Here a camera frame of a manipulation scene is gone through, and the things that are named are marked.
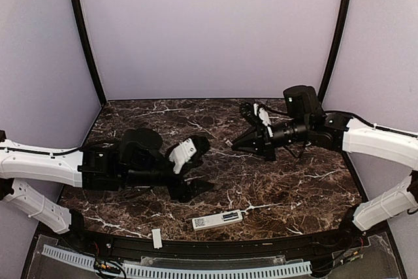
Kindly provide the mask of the white remote control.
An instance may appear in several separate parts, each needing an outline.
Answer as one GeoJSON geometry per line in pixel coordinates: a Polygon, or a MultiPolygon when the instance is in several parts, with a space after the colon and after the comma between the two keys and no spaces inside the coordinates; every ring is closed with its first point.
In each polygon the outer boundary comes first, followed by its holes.
{"type": "Polygon", "coordinates": [[[233,223],[238,223],[243,220],[242,213],[240,210],[233,210],[230,212],[223,212],[220,214],[212,214],[209,216],[202,216],[198,218],[192,219],[192,225],[193,229],[195,231],[205,230],[205,229],[211,229],[216,227],[223,227],[226,225],[230,225],[233,223]],[[222,216],[226,214],[232,214],[237,213],[239,215],[239,218],[236,220],[230,220],[230,221],[223,221],[222,216]]]}

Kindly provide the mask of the white battery cover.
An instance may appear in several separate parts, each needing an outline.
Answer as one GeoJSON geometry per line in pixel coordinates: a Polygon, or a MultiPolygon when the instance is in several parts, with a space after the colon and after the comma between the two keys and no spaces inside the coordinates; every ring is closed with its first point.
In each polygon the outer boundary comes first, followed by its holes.
{"type": "Polygon", "coordinates": [[[153,248],[159,250],[163,247],[160,228],[152,229],[153,248]]]}

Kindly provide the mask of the blue battery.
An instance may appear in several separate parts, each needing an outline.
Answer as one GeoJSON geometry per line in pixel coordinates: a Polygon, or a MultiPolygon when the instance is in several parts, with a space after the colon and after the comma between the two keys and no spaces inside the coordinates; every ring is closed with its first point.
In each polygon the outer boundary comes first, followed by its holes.
{"type": "Polygon", "coordinates": [[[223,215],[222,218],[223,218],[223,221],[236,220],[239,218],[239,215],[237,213],[226,214],[226,215],[223,215]]]}

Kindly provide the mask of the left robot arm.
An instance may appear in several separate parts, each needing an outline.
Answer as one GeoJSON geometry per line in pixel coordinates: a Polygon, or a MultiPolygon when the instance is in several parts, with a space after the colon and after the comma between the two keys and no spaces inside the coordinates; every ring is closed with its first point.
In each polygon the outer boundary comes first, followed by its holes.
{"type": "Polygon", "coordinates": [[[129,187],[164,186],[170,198],[188,203],[211,190],[214,184],[184,176],[200,167],[210,149],[206,137],[191,135],[171,146],[165,154],[161,135],[148,128],[130,129],[115,142],[96,142],[80,148],[59,150],[26,146],[1,133],[1,200],[12,203],[54,233],[66,233],[78,250],[92,245],[77,210],[59,206],[32,188],[29,179],[56,182],[91,191],[119,191],[129,187]]]}

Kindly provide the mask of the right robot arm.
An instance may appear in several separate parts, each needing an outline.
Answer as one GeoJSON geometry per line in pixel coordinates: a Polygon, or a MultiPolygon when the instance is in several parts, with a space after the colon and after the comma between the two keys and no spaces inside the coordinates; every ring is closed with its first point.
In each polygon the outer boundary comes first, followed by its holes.
{"type": "Polygon", "coordinates": [[[283,92],[289,120],[272,124],[268,108],[244,103],[240,113],[251,127],[234,139],[234,151],[274,161],[277,148],[302,142],[335,152],[359,153],[405,165],[411,173],[374,199],[351,207],[333,235],[333,243],[346,249],[359,234],[402,212],[417,212],[417,134],[370,123],[358,115],[325,111],[311,86],[283,92]]]}

